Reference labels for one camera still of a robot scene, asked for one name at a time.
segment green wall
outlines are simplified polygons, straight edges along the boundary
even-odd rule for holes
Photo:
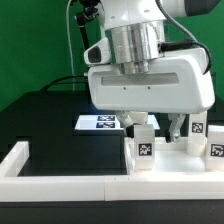
[[[70,75],[65,10],[68,0],[1,0],[0,7],[0,110],[25,92],[39,90],[55,78]],[[81,36],[71,9],[75,72],[86,71]],[[213,54],[216,93],[224,99],[224,1],[209,15],[184,18],[198,39]],[[90,42],[99,38],[97,23],[89,24]],[[172,30],[174,39],[182,38]]]

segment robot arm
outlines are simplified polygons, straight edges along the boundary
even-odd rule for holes
[[[86,21],[98,15],[102,32],[102,39],[84,55],[91,67],[88,78],[95,106],[174,114],[170,134],[175,141],[184,114],[207,111],[214,103],[214,91],[206,50],[183,49],[180,43],[169,45],[171,52],[163,50],[168,18],[164,12],[172,17],[199,15],[219,1],[163,0],[162,8],[158,0],[80,1]]]

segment black table surface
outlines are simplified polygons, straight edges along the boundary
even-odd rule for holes
[[[31,156],[20,176],[124,175],[123,131],[74,130],[80,114],[112,113],[97,111],[86,92],[27,93],[0,113],[0,159],[17,141],[25,140]],[[163,136],[169,126],[167,115],[156,117],[161,127],[157,135]],[[208,113],[208,124],[224,125],[224,102],[219,98]],[[187,122],[182,131],[186,135]],[[108,147],[99,158],[86,142],[94,142],[95,149],[103,143]],[[0,223],[223,224],[223,208],[224,200],[7,202],[0,203]]]

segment white cable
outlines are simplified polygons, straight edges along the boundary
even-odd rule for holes
[[[75,75],[71,34],[70,34],[70,22],[69,22],[69,9],[70,9],[71,2],[72,2],[72,0],[68,1],[68,5],[67,5],[67,9],[66,9],[66,25],[67,25],[68,46],[69,46],[70,59],[71,59],[71,70],[72,70],[72,75]]]

